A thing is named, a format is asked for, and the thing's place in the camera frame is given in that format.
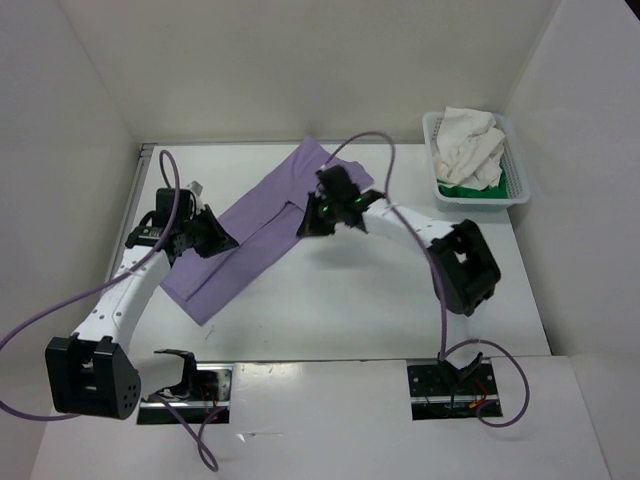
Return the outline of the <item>purple t shirt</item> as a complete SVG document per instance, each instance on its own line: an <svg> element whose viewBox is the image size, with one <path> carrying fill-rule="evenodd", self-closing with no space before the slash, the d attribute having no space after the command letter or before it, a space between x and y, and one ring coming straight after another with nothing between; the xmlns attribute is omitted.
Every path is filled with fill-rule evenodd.
<svg viewBox="0 0 640 480"><path fill-rule="evenodd" d="M308 194L316 189L316 171L325 164L344 167L362 189L374 184L360 163L332 159L307 137L218 217L239 246L210 258L187 250L161 282L162 290L194 322L205 324L298 243Z"/></svg>

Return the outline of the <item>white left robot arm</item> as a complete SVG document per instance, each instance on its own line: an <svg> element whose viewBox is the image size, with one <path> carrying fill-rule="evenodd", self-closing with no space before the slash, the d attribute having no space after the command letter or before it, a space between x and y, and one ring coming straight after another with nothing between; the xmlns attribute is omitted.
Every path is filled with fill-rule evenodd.
<svg viewBox="0 0 640 480"><path fill-rule="evenodd" d="M180 400L200 385L196 358L163 348L134 363L131 340L154 291L183 253L204 259L237 247L193 181L160 188L154 210L131 231L112 285L68 337L53 338L45 361L55 409L60 413L124 420L137 403L167 390Z"/></svg>

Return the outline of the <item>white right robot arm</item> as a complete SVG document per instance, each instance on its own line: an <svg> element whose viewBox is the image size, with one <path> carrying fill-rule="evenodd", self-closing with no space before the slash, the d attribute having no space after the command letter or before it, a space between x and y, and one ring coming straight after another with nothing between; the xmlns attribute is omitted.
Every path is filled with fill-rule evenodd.
<svg viewBox="0 0 640 480"><path fill-rule="evenodd" d="M362 191L341 166L316 172L316 190L309 193L299 238L328 237L343 224L422 254L430 267L441 305L441 340L437 356L441 386L450 393L468 387L482 355L470 362L447 360L447 315L470 317L489 300L501 271L478 225L436 220L394 204L375 189Z"/></svg>

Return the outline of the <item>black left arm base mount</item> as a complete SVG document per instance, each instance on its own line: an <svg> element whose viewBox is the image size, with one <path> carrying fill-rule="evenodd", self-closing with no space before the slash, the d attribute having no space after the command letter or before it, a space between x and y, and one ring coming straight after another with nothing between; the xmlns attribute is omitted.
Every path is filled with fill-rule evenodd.
<svg viewBox="0 0 640 480"><path fill-rule="evenodd" d="M212 415L211 424L228 424L234 366L200 362L191 375L190 384L165 387L157 395L165 400L190 425L201 424ZM138 425L178 424L164 406L149 397L140 403Z"/></svg>

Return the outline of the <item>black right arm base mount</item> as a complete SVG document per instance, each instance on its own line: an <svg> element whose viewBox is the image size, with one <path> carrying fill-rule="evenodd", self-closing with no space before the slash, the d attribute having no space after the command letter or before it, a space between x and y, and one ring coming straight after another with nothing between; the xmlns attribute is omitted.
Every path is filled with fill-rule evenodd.
<svg viewBox="0 0 640 480"><path fill-rule="evenodd" d="M484 360L469 380L456 387L445 382L433 359L409 362L406 369L413 421L474 418L478 409L483 417L503 417L489 360Z"/></svg>

